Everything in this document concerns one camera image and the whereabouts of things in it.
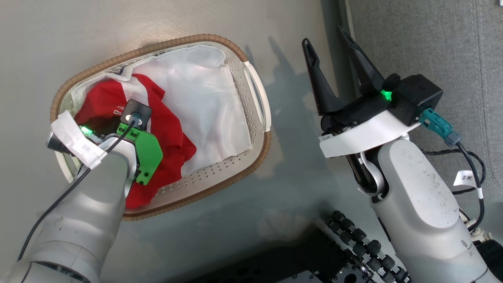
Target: gray sofa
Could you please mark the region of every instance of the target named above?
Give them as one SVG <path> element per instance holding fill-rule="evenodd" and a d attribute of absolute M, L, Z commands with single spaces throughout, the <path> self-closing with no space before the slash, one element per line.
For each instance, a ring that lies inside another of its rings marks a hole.
<path fill-rule="evenodd" d="M 349 30 L 386 78 L 423 74 L 444 90 L 436 111 L 464 135 L 487 166 L 486 201 L 503 201 L 503 7 L 496 0 L 346 0 Z M 424 128 L 411 133 L 427 151 L 446 149 Z M 461 154 L 430 158 L 448 185 L 469 170 Z M 462 204 L 476 193 L 458 196 Z"/>

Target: green led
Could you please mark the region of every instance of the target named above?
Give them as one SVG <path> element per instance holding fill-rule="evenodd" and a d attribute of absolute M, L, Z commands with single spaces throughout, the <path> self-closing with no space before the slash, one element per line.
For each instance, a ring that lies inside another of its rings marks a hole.
<path fill-rule="evenodd" d="M 384 97 L 386 98 L 386 100 L 389 100 L 391 101 L 391 91 L 385 91 L 385 90 L 382 90 L 381 93 L 384 95 Z"/>
<path fill-rule="evenodd" d="M 82 127 L 80 128 L 80 130 L 81 130 L 81 131 L 82 131 L 82 133 L 83 133 L 83 134 L 85 134 L 85 135 L 90 135 L 90 134 L 92 134 L 92 133 L 93 133 L 93 131 L 92 131 L 92 130 L 90 130 L 90 129 L 88 129 L 88 128 L 84 127 L 84 126 L 82 126 Z"/>

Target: teal connector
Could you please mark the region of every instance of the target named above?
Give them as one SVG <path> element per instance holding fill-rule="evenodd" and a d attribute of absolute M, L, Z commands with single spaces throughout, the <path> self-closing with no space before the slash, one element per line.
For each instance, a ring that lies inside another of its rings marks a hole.
<path fill-rule="evenodd" d="M 419 116 L 419 123 L 421 123 L 428 130 L 436 132 L 442 138 L 446 138 L 452 133 L 452 125 L 444 120 L 432 108 L 428 108 Z"/>
<path fill-rule="evenodd" d="M 433 109 L 428 108 L 419 116 L 419 123 L 421 123 L 428 130 L 434 131 L 444 139 L 446 145 L 450 148 L 456 146 L 457 142 L 463 139 L 463 136 L 458 132 L 452 130 L 452 125 L 442 118 Z"/>

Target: green bracket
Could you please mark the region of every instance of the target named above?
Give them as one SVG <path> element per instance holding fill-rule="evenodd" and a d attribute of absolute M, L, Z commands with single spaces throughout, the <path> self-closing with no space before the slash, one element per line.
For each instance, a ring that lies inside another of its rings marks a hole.
<path fill-rule="evenodd" d="M 123 134 L 127 128 L 127 124 L 120 123 L 117 133 Z M 146 185 L 162 160 L 162 150 L 160 149 L 159 141 L 153 134 L 136 128 L 132 128 L 127 133 L 126 138 L 134 141 L 140 164 L 136 172 L 135 181 Z"/>
<path fill-rule="evenodd" d="M 391 101 L 391 94 L 392 94 L 391 91 L 382 90 L 381 94 L 384 95 L 384 97 L 386 98 L 386 100 Z"/>

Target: plastic basket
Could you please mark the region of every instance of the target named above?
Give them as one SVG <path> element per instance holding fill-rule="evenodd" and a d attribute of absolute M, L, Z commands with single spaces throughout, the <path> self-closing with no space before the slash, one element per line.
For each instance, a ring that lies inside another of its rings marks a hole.
<path fill-rule="evenodd" d="M 70 93 L 86 80 L 102 73 L 116 72 L 149 56 L 198 44 L 215 46 L 225 52 L 225 64 L 229 65 L 234 78 L 246 116 L 252 149 L 160 188 L 149 205 L 127 209 L 123 215 L 125 221 L 145 219 L 200 200 L 248 176 L 262 164 L 271 143 L 271 112 L 264 86 L 255 68 L 248 62 L 243 51 L 230 40 L 217 35 L 200 34 L 157 43 L 102 62 L 66 81 L 54 97 L 51 123 L 65 110 L 75 115 Z M 65 177 L 71 182 L 80 166 L 79 160 L 58 152 L 56 157 Z"/>

